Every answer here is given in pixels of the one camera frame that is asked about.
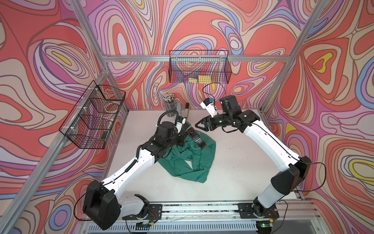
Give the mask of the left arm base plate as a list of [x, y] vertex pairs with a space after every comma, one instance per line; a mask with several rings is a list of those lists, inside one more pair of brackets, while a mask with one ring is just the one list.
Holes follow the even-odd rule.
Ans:
[[124, 216], [123, 220], [150, 220], [158, 221], [162, 218], [162, 204], [150, 204], [146, 205], [139, 214], [133, 214]]

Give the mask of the black leather belt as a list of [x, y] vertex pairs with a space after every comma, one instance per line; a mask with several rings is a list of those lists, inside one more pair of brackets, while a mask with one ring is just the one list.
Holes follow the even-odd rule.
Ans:
[[198, 132], [191, 126], [190, 123], [185, 123], [185, 131], [188, 136], [202, 149], [204, 150], [207, 147], [206, 142], [201, 138]]

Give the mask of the green trousers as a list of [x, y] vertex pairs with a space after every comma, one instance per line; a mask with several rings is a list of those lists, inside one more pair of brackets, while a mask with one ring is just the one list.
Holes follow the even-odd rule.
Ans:
[[216, 142], [205, 133], [198, 131], [197, 134], [206, 143], [205, 149], [187, 136], [183, 147], [173, 146], [158, 163], [174, 177], [205, 183], [215, 158]]

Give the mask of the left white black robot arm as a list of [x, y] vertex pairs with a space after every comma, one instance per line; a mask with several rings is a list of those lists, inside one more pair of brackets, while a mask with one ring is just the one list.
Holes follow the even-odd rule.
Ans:
[[82, 211], [101, 230], [109, 229], [119, 218], [136, 216], [146, 218], [149, 201], [140, 194], [122, 199], [128, 186], [147, 168], [167, 154], [167, 150], [181, 145], [191, 125], [165, 121], [157, 126], [155, 134], [139, 145], [135, 157], [110, 177], [92, 181], [84, 196]]

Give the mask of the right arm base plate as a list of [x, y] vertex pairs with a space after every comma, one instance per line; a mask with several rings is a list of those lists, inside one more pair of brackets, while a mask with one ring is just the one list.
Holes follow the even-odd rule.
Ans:
[[278, 219], [279, 213], [276, 205], [270, 208], [264, 208], [261, 204], [239, 203], [238, 209], [234, 212], [238, 213], [242, 219]]

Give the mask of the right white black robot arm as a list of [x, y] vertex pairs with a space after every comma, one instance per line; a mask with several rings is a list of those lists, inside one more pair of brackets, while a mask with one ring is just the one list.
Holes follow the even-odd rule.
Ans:
[[306, 179], [312, 162], [309, 157], [301, 157], [286, 147], [255, 112], [243, 111], [235, 96], [223, 97], [219, 102], [222, 114], [217, 113], [213, 99], [206, 98], [201, 102], [201, 107], [208, 111], [209, 116], [197, 122], [195, 127], [205, 132], [227, 126], [239, 130], [256, 142], [279, 170], [266, 189], [253, 200], [254, 213], [262, 216]]

